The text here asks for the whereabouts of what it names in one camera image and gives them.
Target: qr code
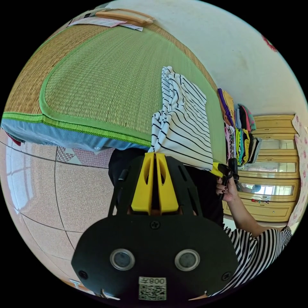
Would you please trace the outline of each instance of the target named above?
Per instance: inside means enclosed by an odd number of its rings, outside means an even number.
[[[139,285],[139,299],[148,301],[164,301],[166,300],[165,285]]]

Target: screw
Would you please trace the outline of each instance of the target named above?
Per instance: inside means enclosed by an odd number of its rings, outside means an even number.
[[[88,274],[87,274],[85,271],[80,270],[80,271],[78,272],[78,274],[79,274],[79,276],[80,276],[81,278],[83,278],[83,279],[88,279]]]
[[[150,227],[151,227],[153,230],[159,229],[159,227],[160,227],[160,222],[157,221],[157,220],[154,220],[154,221],[151,222]]]
[[[230,273],[230,272],[226,272],[226,273],[224,273],[224,274],[221,276],[221,280],[222,280],[222,281],[226,281],[226,280],[228,280],[228,279],[230,278],[230,276],[231,276],[231,273]]]

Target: finger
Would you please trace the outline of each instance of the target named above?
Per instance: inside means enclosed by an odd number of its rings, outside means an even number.
[[[221,193],[225,193],[226,191],[223,189],[216,189],[216,194],[220,195]]]
[[[217,189],[221,189],[221,190],[228,190],[228,187],[222,185],[222,184],[216,184],[216,188]]]
[[[229,179],[228,182],[229,182],[232,186],[235,185],[235,182],[234,182],[234,178],[233,178],[233,177],[231,177],[231,178]]]

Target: striped shirt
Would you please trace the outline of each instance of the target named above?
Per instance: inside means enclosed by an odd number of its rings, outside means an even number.
[[[152,117],[149,152],[164,153],[187,166],[211,171],[213,156],[201,90],[171,66],[161,73],[162,110]]]
[[[230,282],[221,291],[210,296],[236,288],[259,275],[276,260],[292,237],[288,226],[282,231],[266,230],[258,237],[252,237],[251,233],[240,229],[232,231],[225,228],[225,232],[234,245],[238,268]]]

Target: woven mattress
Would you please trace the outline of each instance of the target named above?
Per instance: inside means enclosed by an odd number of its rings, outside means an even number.
[[[213,159],[225,162],[216,85],[194,54],[156,25],[142,32],[75,25],[58,33],[23,68],[1,126],[41,144],[97,150],[125,143],[146,149],[151,117],[162,106],[161,69],[168,65],[206,95]]]

